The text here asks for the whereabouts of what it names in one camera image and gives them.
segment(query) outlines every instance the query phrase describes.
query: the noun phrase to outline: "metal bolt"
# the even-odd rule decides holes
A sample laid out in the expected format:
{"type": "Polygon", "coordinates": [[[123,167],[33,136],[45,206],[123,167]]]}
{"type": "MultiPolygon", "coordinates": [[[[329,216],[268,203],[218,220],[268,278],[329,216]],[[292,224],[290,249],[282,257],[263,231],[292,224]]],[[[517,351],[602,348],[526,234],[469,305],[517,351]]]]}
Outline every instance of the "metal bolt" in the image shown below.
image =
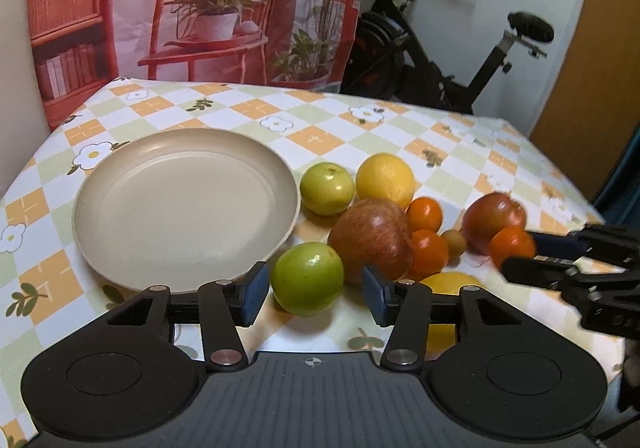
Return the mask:
{"type": "Polygon", "coordinates": [[[411,365],[418,361],[418,354],[409,349],[396,349],[389,352],[386,358],[394,365],[411,365]]]}
{"type": "Polygon", "coordinates": [[[212,352],[209,359],[216,365],[228,367],[229,365],[239,363],[242,360],[242,354],[234,349],[220,349],[219,351],[212,352]]]}

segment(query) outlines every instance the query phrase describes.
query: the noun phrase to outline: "white flower pot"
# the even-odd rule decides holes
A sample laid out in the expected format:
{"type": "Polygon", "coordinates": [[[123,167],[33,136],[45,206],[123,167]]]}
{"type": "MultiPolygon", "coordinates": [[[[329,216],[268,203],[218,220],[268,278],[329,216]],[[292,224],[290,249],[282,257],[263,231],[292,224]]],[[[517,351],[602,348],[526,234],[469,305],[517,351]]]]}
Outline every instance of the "white flower pot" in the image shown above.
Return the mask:
{"type": "Polygon", "coordinates": [[[201,42],[230,40],[238,21],[238,13],[199,15],[194,21],[194,31],[201,42]]]}

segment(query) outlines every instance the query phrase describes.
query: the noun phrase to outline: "plate rim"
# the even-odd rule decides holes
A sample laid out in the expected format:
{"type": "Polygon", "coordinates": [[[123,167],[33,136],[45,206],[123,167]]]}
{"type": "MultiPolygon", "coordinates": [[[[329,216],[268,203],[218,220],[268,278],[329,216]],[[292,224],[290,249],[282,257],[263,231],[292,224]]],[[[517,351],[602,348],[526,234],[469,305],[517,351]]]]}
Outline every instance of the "plate rim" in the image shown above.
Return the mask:
{"type": "MultiPolygon", "coordinates": [[[[228,129],[223,129],[223,128],[210,128],[210,127],[205,127],[205,128],[172,128],[172,129],[165,129],[165,130],[159,130],[156,132],[153,132],[151,134],[139,137],[138,139],[133,139],[133,141],[131,141],[130,143],[127,143],[127,145],[122,146],[120,148],[117,148],[116,150],[112,151],[107,157],[105,157],[102,161],[100,161],[95,168],[92,168],[92,174],[95,170],[97,170],[98,168],[100,168],[100,166],[102,166],[103,164],[107,163],[108,161],[113,162],[113,157],[117,155],[117,153],[125,148],[127,148],[128,145],[131,145],[133,143],[136,143],[138,141],[142,141],[151,137],[156,137],[158,136],[158,134],[161,133],[202,133],[202,132],[218,132],[218,133],[227,133],[227,134],[233,134],[236,135],[238,137],[241,137],[243,139],[247,139],[249,141],[252,141],[258,145],[260,145],[261,147],[267,149],[268,151],[270,151],[271,153],[273,153],[286,167],[287,171],[290,174],[291,179],[293,180],[293,184],[296,187],[296,209],[294,211],[294,214],[292,216],[292,221],[289,224],[289,228],[286,232],[286,234],[280,239],[280,241],[277,243],[277,245],[273,248],[272,251],[269,252],[269,254],[266,256],[266,258],[262,258],[259,261],[267,261],[268,259],[270,259],[275,253],[277,253],[277,251],[282,247],[282,245],[289,239],[290,235],[293,233],[293,229],[296,227],[296,224],[298,222],[298,217],[300,215],[300,211],[301,211],[301,207],[302,207],[302,196],[300,195],[300,187],[298,186],[298,181],[296,180],[296,176],[291,168],[291,166],[289,165],[289,163],[287,163],[287,161],[284,159],[284,157],[282,157],[282,155],[280,155],[278,152],[276,152],[276,150],[274,150],[273,148],[271,148],[270,146],[266,145],[265,143],[258,141],[257,139],[254,139],[253,137],[250,137],[248,135],[245,135],[243,133],[237,132],[237,131],[233,131],[233,130],[228,130],[228,129]]],[[[82,256],[82,259],[84,259],[84,261],[89,265],[89,267],[95,271],[95,273],[98,274],[98,276],[104,278],[105,280],[107,280],[110,283],[113,283],[115,285],[118,285],[120,287],[124,287],[125,289],[131,290],[131,291],[135,291],[135,292],[139,292],[141,291],[141,289],[138,288],[134,288],[131,287],[129,285],[124,285],[124,284],[120,284],[117,282],[114,282],[111,278],[109,278],[108,276],[106,276],[105,274],[103,274],[102,272],[100,272],[98,269],[95,268],[94,264],[89,261],[88,255],[85,253],[84,248],[81,246],[80,241],[78,240],[78,234],[76,232],[76,209],[78,207],[78,198],[80,198],[80,194],[82,193],[82,190],[86,189],[85,184],[86,182],[90,179],[90,176],[85,176],[85,178],[82,180],[82,183],[80,184],[80,187],[78,188],[78,192],[76,193],[76,196],[74,198],[74,205],[73,208],[71,210],[71,233],[74,239],[74,243],[76,244],[76,247],[78,248],[79,253],[82,256]]],[[[243,274],[240,274],[238,276],[236,276],[236,278],[239,278],[243,276],[243,274]]],[[[189,291],[171,291],[172,294],[181,294],[181,293],[190,293],[193,292],[191,290],[189,291]]]]}

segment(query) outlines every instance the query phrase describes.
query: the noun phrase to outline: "yellow lemon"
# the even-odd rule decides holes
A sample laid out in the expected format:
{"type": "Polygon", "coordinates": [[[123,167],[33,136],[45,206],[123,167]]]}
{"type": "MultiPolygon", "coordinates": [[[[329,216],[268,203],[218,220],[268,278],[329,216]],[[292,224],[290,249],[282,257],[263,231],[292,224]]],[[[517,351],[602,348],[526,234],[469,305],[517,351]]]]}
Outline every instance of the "yellow lemon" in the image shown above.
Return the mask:
{"type": "MultiPolygon", "coordinates": [[[[434,293],[454,294],[460,293],[460,288],[465,285],[482,284],[477,278],[461,272],[442,272],[433,274],[424,280],[421,284],[427,285],[434,293]]],[[[449,347],[456,344],[456,326],[448,323],[435,323],[429,326],[429,335],[427,336],[427,352],[430,354],[440,354],[449,347]]]]}
{"type": "Polygon", "coordinates": [[[356,194],[360,200],[380,197],[406,209],[414,193],[414,173],[406,162],[390,153],[372,155],[356,174],[356,194]]]}

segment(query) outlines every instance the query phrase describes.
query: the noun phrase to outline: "potted plant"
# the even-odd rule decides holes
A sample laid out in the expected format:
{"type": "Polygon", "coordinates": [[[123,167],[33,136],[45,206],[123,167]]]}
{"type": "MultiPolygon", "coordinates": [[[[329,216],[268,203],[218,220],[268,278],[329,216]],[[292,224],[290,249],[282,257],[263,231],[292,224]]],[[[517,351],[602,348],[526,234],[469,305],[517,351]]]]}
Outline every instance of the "potted plant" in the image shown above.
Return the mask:
{"type": "Polygon", "coordinates": [[[326,44],[302,29],[294,32],[292,37],[292,47],[278,54],[273,62],[274,83],[287,88],[314,88],[329,74],[329,69],[321,63],[326,54],[326,44]]]}
{"type": "Polygon", "coordinates": [[[262,0],[171,0],[176,5],[180,22],[191,23],[191,31],[201,42],[217,42],[233,37],[242,6],[262,0]]]}
{"type": "Polygon", "coordinates": [[[340,34],[341,15],[337,0],[315,0],[312,20],[316,38],[299,29],[292,34],[288,52],[276,56],[273,84],[290,88],[316,88],[331,72],[340,34]]]}

